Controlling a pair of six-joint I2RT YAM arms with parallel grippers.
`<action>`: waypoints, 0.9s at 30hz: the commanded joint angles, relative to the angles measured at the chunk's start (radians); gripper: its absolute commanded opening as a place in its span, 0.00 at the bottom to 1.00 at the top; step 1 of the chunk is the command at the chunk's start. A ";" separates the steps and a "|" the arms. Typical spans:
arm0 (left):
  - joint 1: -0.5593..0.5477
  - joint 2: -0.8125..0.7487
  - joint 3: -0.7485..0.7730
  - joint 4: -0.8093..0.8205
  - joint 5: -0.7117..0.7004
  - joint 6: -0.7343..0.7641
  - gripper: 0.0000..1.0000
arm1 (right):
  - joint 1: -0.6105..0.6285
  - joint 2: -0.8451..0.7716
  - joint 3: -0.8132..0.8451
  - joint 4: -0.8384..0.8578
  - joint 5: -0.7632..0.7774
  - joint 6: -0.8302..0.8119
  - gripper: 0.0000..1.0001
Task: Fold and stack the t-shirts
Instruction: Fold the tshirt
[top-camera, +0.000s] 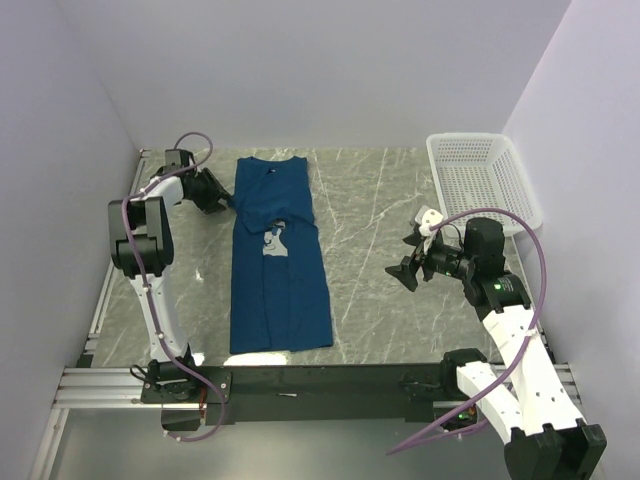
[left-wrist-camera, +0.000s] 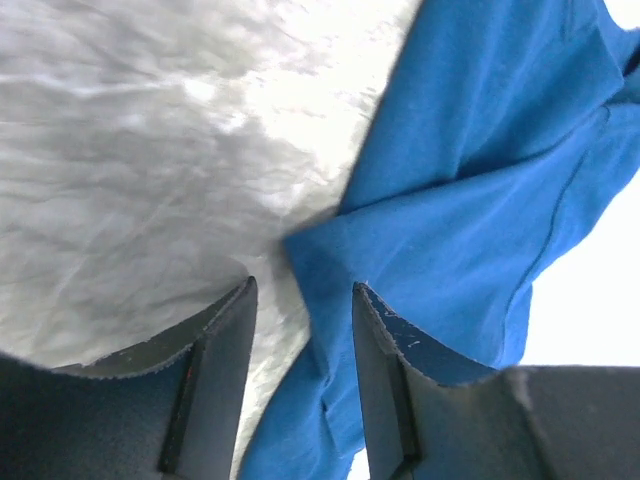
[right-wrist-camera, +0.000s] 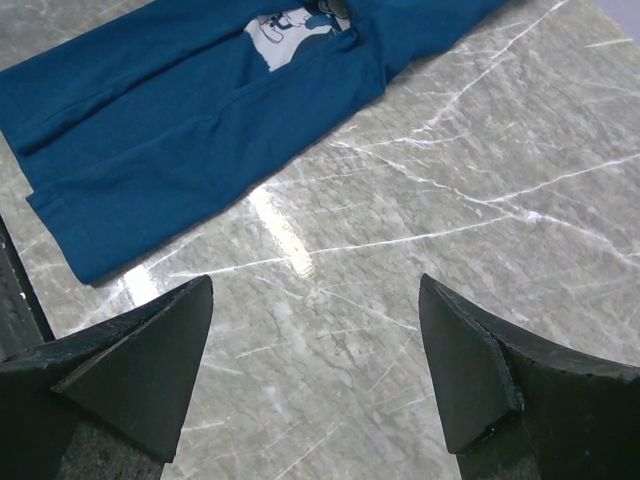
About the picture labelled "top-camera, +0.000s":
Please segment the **white perforated plastic basket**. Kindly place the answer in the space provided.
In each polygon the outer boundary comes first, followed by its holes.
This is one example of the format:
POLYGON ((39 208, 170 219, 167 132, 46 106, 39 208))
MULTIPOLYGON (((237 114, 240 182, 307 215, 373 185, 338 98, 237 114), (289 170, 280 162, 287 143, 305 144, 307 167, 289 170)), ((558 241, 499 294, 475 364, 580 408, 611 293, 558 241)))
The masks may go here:
POLYGON ((441 133, 426 139, 438 211, 446 218, 478 208, 509 211, 533 230, 543 215, 513 142, 492 133, 441 133))

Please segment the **blue t-shirt with print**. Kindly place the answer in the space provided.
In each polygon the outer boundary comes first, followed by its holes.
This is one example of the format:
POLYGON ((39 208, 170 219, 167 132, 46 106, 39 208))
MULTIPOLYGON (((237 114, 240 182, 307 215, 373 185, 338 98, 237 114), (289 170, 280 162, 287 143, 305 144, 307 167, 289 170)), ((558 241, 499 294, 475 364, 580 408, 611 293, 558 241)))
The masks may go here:
POLYGON ((307 160, 239 159, 232 207, 231 354, 332 346, 307 160))

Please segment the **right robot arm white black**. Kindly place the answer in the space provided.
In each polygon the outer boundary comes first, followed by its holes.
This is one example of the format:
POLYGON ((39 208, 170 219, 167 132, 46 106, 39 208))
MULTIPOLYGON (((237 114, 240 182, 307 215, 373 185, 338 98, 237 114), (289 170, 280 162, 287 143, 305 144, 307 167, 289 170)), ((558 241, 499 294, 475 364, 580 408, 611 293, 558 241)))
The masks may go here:
POLYGON ((488 208, 466 213, 465 234, 454 247, 442 237, 448 220, 422 208, 412 221, 412 234, 404 239, 413 253, 386 270, 410 291, 418 286, 418 274, 426 280, 442 274, 460 281, 505 364, 504 372, 497 374, 477 350, 446 353, 440 364, 440 390, 452 399, 465 397, 465 402, 391 451, 470 434, 476 424, 459 429, 451 424, 474 410, 500 436, 511 478, 589 479, 607 446, 606 436, 600 425, 587 422, 560 380, 527 290, 505 267, 504 229, 491 219, 493 212, 488 208))

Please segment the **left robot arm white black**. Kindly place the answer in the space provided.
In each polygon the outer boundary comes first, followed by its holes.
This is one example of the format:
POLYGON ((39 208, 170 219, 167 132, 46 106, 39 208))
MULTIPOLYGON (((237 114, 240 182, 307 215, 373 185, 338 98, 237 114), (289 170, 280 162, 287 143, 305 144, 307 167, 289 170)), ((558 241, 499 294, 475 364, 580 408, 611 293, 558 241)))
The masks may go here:
POLYGON ((225 402, 220 386, 198 370, 172 299, 171 265, 175 248, 169 216, 184 201, 210 215, 226 209, 231 195, 194 154, 177 146, 165 151, 165 163, 138 193, 108 205, 110 254, 139 300, 149 336, 151 361, 130 373, 153 400, 225 402))

